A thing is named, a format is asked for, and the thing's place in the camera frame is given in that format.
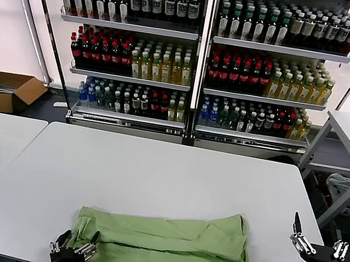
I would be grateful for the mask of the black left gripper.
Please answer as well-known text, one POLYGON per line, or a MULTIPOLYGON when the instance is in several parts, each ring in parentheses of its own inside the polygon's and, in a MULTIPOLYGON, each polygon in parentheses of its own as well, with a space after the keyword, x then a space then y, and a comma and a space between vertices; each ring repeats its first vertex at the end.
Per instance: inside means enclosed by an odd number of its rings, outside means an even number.
POLYGON ((85 262, 84 256, 91 257, 97 252, 96 243, 100 236, 99 231, 94 233, 89 243, 76 249, 64 247, 71 237, 71 232, 68 229, 59 235, 55 241, 50 242, 51 262, 85 262))

